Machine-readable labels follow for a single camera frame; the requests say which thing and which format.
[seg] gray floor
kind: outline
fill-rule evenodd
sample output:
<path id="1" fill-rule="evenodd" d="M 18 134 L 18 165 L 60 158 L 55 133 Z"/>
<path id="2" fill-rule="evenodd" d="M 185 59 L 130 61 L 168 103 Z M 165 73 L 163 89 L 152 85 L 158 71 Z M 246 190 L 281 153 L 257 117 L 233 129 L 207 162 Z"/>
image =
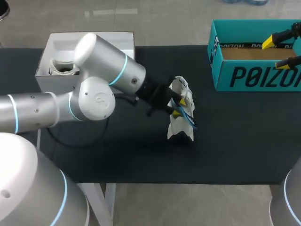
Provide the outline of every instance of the gray floor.
<path id="1" fill-rule="evenodd" d="M 300 0 L 9 0 L 0 47 L 46 45 L 53 32 L 134 31 L 141 45 L 206 44 L 214 18 L 301 18 Z M 116 226 L 269 226 L 269 186 L 119 184 Z"/>
<path id="2" fill-rule="evenodd" d="M 137 46 L 206 44 L 214 18 L 301 18 L 300 0 L 8 0 L 4 47 L 44 47 L 52 32 L 135 31 Z"/>

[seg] white table leg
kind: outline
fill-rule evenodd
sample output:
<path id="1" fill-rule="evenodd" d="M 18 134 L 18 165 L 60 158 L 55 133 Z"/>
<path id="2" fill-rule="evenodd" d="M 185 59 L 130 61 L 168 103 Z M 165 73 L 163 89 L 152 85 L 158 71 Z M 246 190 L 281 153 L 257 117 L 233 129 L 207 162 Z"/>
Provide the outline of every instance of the white table leg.
<path id="1" fill-rule="evenodd" d="M 80 184 L 95 213 L 100 226 L 113 226 L 111 214 L 108 210 L 100 184 Z"/>
<path id="2" fill-rule="evenodd" d="M 109 209 L 109 213 L 112 219 L 114 215 L 115 194 L 116 194 L 116 184 L 108 183 L 105 189 L 104 199 L 105 202 L 107 203 L 107 207 Z"/>

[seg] white sneaker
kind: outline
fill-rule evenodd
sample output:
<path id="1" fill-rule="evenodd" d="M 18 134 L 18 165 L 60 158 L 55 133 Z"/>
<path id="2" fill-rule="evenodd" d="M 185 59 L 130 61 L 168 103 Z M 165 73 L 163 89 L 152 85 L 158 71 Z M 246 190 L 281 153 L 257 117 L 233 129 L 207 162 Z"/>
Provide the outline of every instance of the white sneaker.
<path id="1" fill-rule="evenodd" d="M 187 81 L 182 76 L 176 76 L 169 87 L 172 91 L 181 95 L 181 104 L 183 110 L 191 118 L 193 118 L 194 103 L 192 99 L 192 91 L 189 89 Z M 193 127 L 180 113 L 175 112 L 174 114 L 170 115 L 167 139 L 169 139 L 172 135 L 176 135 L 182 131 L 193 141 Z"/>
<path id="2" fill-rule="evenodd" d="M 61 62 L 54 59 L 49 64 L 50 75 L 79 75 L 79 68 L 73 62 Z"/>

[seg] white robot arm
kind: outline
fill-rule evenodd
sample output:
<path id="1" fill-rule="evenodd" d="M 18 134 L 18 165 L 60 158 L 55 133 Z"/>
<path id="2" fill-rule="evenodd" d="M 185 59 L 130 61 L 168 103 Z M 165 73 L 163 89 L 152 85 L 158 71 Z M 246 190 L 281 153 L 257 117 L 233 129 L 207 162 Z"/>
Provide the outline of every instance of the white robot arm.
<path id="1" fill-rule="evenodd" d="M 65 121 L 103 120 L 115 108 L 110 86 L 169 114 L 173 112 L 167 106 L 170 99 L 181 100 L 168 85 L 146 76 L 142 65 L 94 33 L 79 41 L 74 63 L 80 77 L 73 92 L 58 96 L 51 92 L 1 96 L 0 131 L 16 134 Z"/>

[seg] cable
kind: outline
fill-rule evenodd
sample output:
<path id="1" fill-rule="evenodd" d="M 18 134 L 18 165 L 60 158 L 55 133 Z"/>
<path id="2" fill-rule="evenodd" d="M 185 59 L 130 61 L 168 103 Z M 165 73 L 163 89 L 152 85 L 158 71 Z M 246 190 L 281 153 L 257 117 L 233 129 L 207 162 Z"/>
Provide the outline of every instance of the cable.
<path id="1" fill-rule="evenodd" d="M 127 101 L 129 104 L 131 104 L 131 105 L 135 105 L 136 102 L 137 102 L 137 100 L 133 101 L 133 100 L 131 100 L 131 99 L 129 99 L 129 98 L 126 98 L 126 97 L 124 97 L 124 96 L 122 96 L 122 95 L 115 96 L 115 99 L 116 99 L 116 100 L 117 100 L 117 99 L 125 100 L 125 101 Z M 91 147 L 95 146 L 96 144 L 98 144 L 98 142 L 99 142 L 100 140 L 103 139 L 105 133 L 107 132 L 108 126 L 109 126 L 109 120 L 110 120 L 109 118 L 106 119 L 106 123 L 105 123 L 105 126 L 104 126 L 104 129 L 103 129 L 102 134 L 101 134 L 99 137 L 97 137 L 92 143 L 86 144 L 86 145 L 70 145 L 70 144 L 66 144 L 65 142 L 59 140 L 59 139 L 52 133 L 52 131 L 50 130 L 50 128 L 47 128 L 47 132 L 48 132 L 48 134 L 51 136 L 52 139 L 54 139 L 57 143 L 59 143 L 59 144 L 62 145 L 62 146 L 65 146 L 65 147 L 67 147 L 67 148 L 73 148 L 73 149 L 86 149 L 86 148 L 91 148 Z"/>
<path id="2" fill-rule="evenodd" d="M 99 137 L 97 137 L 92 143 L 86 144 L 86 145 L 70 145 L 70 144 L 66 144 L 63 141 L 59 140 L 50 130 L 50 128 L 47 128 L 47 132 L 48 134 L 51 136 L 52 139 L 54 139 L 56 142 L 58 142 L 59 144 L 61 144 L 62 146 L 68 147 L 68 148 L 74 148 L 74 149 L 85 149 L 85 148 L 91 148 L 93 146 L 95 146 L 100 140 L 102 140 L 102 138 L 104 137 L 108 126 L 109 126 L 109 121 L 110 119 L 107 118 L 106 122 L 105 122 L 105 126 L 103 129 L 103 132 L 101 133 L 101 135 Z"/>

